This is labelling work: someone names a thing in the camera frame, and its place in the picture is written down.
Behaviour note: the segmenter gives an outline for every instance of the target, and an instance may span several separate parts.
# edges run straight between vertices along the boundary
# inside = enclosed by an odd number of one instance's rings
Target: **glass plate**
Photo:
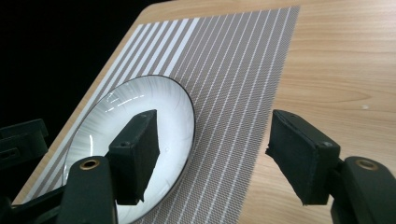
[[[119,223],[131,223],[153,209],[178,183],[185,171],[195,135],[195,115],[190,96],[169,77],[137,77],[103,97],[82,121],[68,149],[63,184],[74,162],[105,156],[108,146],[136,114],[156,109],[160,156],[145,201],[117,205]]]

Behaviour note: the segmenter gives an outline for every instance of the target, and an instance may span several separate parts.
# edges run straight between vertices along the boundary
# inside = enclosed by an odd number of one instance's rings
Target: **table surface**
[[[14,203],[20,203],[63,141],[138,24],[300,6],[273,109],[300,115],[341,146],[396,174],[396,1],[180,0],[141,12]],[[264,151],[265,131],[240,223],[332,223],[328,205],[302,206]]]

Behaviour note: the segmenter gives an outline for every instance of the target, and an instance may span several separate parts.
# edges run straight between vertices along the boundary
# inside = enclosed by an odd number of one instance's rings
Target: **striped placemat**
[[[90,109],[121,83],[150,74],[171,77],[191,96],[196,147],[177,188],[138,222],[237,222],[298,12],[139,25],[24,201],[62,185],[68,146]]]

